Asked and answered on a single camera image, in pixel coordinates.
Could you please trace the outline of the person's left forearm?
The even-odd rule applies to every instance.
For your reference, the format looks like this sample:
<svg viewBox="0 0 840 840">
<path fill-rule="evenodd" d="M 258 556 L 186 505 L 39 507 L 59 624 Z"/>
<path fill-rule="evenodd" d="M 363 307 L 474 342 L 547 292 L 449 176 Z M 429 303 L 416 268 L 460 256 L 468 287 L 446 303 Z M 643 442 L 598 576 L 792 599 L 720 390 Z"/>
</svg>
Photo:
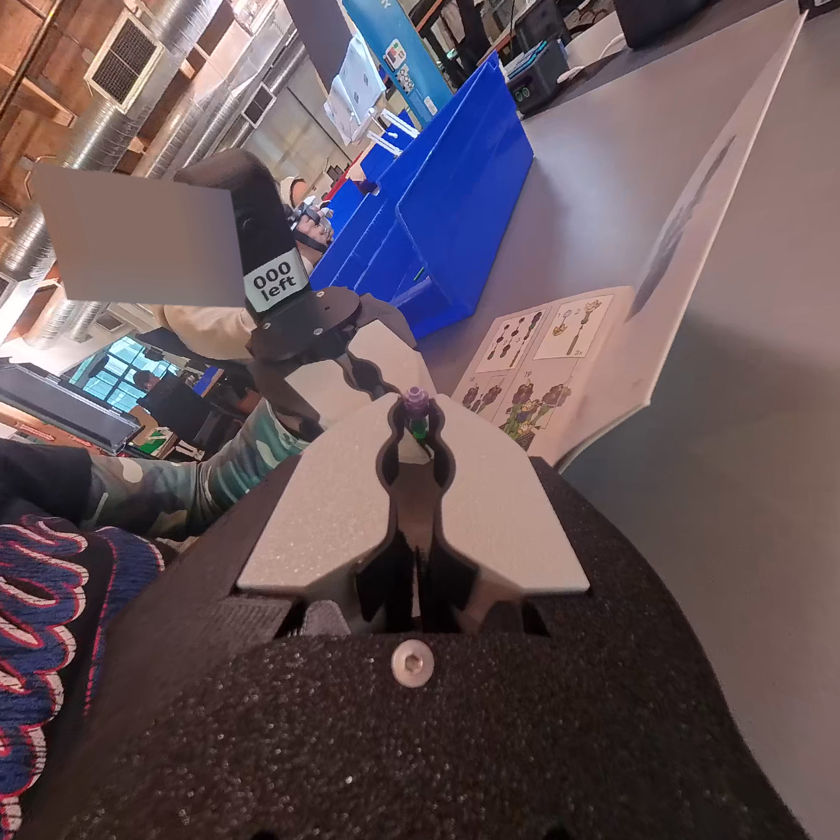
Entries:
<svg viewBox="0 0 840 840">
<path fill-rule="evenodd" d="M 146 539 L 196 537 L 307 446 L 262 400 L 236 436 L 202 463 L 93 456 L 80 525 Z"/>
</svg>

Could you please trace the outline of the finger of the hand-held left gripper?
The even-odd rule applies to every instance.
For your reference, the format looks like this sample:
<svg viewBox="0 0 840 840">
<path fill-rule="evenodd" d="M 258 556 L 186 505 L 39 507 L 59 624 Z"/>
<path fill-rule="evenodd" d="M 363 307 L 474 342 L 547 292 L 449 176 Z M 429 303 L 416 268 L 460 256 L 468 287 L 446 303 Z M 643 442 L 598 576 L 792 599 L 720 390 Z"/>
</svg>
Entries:
<svg viewBox="0 0 840 840">
<path fill-rule="evenodd" d="M 405 394 L 416 387 L 429 398 L 437 395 L 424 357 L 381 320 L 357 329 L 347 354 L 354 362 L 372 365 L 376 380 L 388 392 Z"/>
<path fill-rule="evenodd" d="M 303 364 L 286 375 L 286 384 L 313 410 L 322 432 L 369 404 L 395 407 L 394 392 L 384 382 L 380 368 L 360 358 Z"/>
</svg>

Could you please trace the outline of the blue storage bin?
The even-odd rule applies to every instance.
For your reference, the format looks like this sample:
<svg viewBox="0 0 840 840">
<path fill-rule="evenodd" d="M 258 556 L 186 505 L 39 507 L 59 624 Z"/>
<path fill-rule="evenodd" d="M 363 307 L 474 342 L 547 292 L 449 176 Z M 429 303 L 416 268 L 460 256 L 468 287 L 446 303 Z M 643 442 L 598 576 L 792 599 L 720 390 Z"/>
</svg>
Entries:
<svg viewBox="0 0 840 840">
<path fill-rule="evenodd" d="M 389 164 L 311 274 L 398 308 L 416 339 L 477 309 L 533 162 L 497 56 Z"/>
</svg>

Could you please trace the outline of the instruction booklet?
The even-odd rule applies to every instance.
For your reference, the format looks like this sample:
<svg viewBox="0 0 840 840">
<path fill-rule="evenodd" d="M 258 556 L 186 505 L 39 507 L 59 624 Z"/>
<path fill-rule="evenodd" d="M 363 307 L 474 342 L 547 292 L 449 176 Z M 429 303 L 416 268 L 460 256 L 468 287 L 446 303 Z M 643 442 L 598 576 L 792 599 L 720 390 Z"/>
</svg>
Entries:
<svg viewBox="0 0 840 840">
<path fill-rule="evenodd" d="M 701 159 L 635 285 L 497 318 L 455 389 L 456 404 L 561 468 L 650 405 L 804 21 L 797 13 Z"/>
</svg>

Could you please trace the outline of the dark flat monitor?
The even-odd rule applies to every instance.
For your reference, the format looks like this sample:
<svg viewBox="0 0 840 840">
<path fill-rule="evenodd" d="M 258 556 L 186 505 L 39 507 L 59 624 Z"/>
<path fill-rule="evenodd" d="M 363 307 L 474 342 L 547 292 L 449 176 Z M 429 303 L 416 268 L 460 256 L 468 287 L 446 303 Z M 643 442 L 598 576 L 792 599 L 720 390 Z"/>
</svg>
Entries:
<svg viewBox="0 0 840 840">
<path fill-rule="evenodd" d="M 142 429 L 139 419 L 29 363 L 1 360 L 2 403 L 117 455 Z"/>
</svg>

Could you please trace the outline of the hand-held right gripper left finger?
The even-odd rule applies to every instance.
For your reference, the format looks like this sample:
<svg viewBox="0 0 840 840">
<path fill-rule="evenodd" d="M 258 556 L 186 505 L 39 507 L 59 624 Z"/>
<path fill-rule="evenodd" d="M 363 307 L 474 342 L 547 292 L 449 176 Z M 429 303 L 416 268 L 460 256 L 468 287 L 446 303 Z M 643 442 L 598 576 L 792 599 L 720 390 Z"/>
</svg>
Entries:
<svg viewBox="0 0 840 840">
<path fill-rule="evenodd" d="M 303 451 L 239 574 L 241 592 L 332 601 L 351 628 L 371 627 L 355 579 L 394 530 L 382 452 L 397 440 L 399 403 L 387 393 Z"/>
</svg>

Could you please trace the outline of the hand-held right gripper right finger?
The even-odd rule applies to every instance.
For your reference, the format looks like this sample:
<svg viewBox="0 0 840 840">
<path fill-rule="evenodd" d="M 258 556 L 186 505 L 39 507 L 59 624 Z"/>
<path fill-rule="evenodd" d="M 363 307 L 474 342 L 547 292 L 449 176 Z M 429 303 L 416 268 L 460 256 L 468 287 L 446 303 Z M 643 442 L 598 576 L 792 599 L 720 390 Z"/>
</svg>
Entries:
<svg viewBox="0 0 840 840">
<path fill-rule="evenodd" d="M 459 628 L 499 603 L 582 595 L 589 580 L 526 452 L 446 395 L 429 405 L 439 489 L 425 580 Z"/>
</svg>

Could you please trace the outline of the blue printed carton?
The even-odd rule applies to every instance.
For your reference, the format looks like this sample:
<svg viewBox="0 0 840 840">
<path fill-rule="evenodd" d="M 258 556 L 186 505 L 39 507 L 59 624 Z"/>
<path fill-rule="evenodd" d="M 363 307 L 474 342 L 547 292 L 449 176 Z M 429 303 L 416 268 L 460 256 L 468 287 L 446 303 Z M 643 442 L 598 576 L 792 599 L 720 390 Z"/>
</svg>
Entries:
<svg viewBox="0 0 840 840">
<path fill-rule="evenodd" d="M 425 128 L 453 93 L 405 9 L 397 1 L 342 1 L 342 6 Z"/>
</svg>

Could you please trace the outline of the grey desk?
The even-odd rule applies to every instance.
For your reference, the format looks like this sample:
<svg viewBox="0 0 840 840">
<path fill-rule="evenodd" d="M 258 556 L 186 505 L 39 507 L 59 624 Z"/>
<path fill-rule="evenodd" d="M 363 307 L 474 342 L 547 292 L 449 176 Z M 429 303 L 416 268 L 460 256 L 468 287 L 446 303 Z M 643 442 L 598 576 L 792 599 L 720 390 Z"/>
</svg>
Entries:
<svg viewBox="0 0 840 840">
<path fill-rule="evenodd" d="M 639 279 L 679 195 L 799 22 L 717 2 L 599 62 L 535 155 L 476 313 L 420 344 L 452 393 L 494 318 Z M 679 601 L 742 736 L 838 838 L 838 10 L 804 22 L 652 404 L 565 472 Z"/>
</svg>

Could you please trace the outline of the ceiling air vent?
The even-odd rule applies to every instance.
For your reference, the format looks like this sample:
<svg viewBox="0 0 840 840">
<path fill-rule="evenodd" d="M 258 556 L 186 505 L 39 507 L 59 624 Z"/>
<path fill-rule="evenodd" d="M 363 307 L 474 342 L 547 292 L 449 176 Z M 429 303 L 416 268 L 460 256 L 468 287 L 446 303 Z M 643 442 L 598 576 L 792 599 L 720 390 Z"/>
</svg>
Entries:
<svg viewBox="0 0 840 840">
<path fill-rule="evenodd" d="M 92 93 L 125 114 L 163 52 L 162 42 L 126 7 L 91 61 L 84 81 Z"/>
</svg>

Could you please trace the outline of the silver ceiling air duct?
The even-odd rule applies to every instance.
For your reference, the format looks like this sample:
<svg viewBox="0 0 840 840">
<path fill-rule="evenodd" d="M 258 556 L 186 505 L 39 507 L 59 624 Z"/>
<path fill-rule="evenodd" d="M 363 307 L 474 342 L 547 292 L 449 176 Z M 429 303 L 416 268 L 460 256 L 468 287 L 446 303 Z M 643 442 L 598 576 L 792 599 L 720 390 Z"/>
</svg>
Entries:
<svg viewBox="0 0 840 840">
<path fill-rule="evenodd" d="M 54 163 L 84 171 L 113 172 L 221 4 L 221 1 L 154 3 L 150 31 L 164 50 L 138 99 L 122 113 L 96 93 L 91 105 L 74 123 L 67 145 Z M 10 284 L 42 280 L 54 261 L 55 252 L 44 215 L 37 201 L 31 198 L 12 233 L 2 243 L 2 279 Z"/>
</svg>

